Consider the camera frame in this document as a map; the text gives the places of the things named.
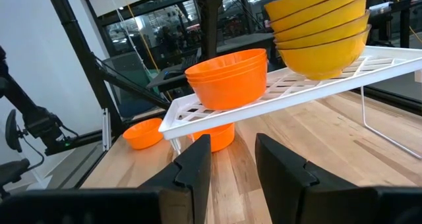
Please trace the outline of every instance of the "stack of orange bowls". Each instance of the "stack of orange bowls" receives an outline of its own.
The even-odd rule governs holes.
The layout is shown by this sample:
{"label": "stack of orange bowls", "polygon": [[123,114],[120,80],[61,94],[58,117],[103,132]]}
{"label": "stack of orange bowls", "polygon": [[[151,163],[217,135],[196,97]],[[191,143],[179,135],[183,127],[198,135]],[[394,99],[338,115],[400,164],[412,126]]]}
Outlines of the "stack of orange bowls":
{"label": "stack of orange bowls", "polygon": [[371,29],[366,0],[277,0],[265,6],[277,50],[311,80],[334,78],[362,54]]}
{"label": "stack of orange bowls", "polygon": [[185,71],[188,83],[208,109],[227,110],[260,98],[266,89],[265,49],[216,57]]}

